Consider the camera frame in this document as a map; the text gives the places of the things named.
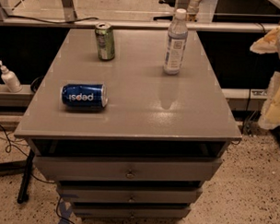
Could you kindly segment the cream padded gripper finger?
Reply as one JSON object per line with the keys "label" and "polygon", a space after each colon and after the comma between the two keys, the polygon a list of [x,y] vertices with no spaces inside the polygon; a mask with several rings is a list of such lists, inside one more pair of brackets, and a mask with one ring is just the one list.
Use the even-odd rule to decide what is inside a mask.
{"label": "cream padded gripper finger", "polygon": [[267,89],[267,100],[262,105],[259,126],[274,130],[280,126],[280,73],[274,72]]}
{"label": "cream padded gripper finger", "polygon": [[263,37],[251,45],[250,50],[257,54],[276,53],[279,33],[280,26],[269,30]]}

